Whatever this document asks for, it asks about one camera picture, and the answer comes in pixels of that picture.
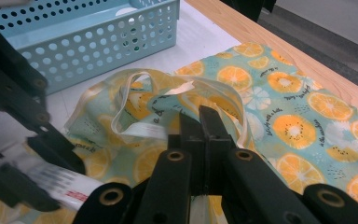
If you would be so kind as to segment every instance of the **black object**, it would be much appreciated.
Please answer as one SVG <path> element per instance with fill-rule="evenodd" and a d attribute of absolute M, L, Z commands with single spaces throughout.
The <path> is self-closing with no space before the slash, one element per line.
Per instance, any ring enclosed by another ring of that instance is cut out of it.
<path fill-rule="evenodd" d="M 46 86 L 46 79 L 0 34 L 0 111 L 37 134 L 28 138 L 28 144 L 45 161 L 85 174 L 83 161 L 72 151 L 75 147 L 49 123 Z M 44 190 L 9 164 L 0 167 L 0 199 L 9 206 L 26 203 L 40 211 L 59 208 Z"/>
<path fill-rule="evenodd" d="M 222 0 L 222 2 L 239 11 L 245 17 L 257 22 L 261 9 L 265 8 L 272 12 L 276 0 Z"/>
<path fill-rule="evenodd" d="M 181 115 L 180 125 L 181 133 L 169 136 L 168 150 L 148 182 L 132 190 L 127 211 L 115 214 L 113 208 L 88 205 L 76 223 L 116 216 L 122 217 L 114 222 L 120 224 L 185 224 L 190 197 L 198 195 L 221 195 L 228 223 L 358 223 L 353 198 L 325 184 L 308 186 L 304 196 L 291 191 L 256 153 L 235 147 L 213 109 L 200 107 L 200 123 Z M 85 205 L 101 203 L 97 198 L 101 195 L 91 194 Z"/>

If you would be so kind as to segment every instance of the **wooden table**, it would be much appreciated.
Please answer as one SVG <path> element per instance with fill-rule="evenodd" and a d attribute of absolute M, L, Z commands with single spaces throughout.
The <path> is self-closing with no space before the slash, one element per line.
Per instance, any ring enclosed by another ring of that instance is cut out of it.
<path fill-rule="evenodd" d="M 358 86 L 312 59 L 257 23 L 242 16 L 219 0 L 186 0 L 192 7 L 215 22 L 241 43 L 254 41 L 265 44 L 295 63 L 308 77 L 324 85 L 326 89 L 358 108 Z"/>

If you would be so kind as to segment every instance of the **plastic basket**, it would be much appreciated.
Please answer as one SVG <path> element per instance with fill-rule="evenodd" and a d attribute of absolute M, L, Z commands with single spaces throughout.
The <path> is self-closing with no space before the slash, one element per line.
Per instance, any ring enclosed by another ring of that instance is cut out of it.
<path fill-rule="evenodd" d="M 0 32 L 50 94 L 174 46 L 177 19 L 179 0 L 34 0 L 0 8 Z"/>

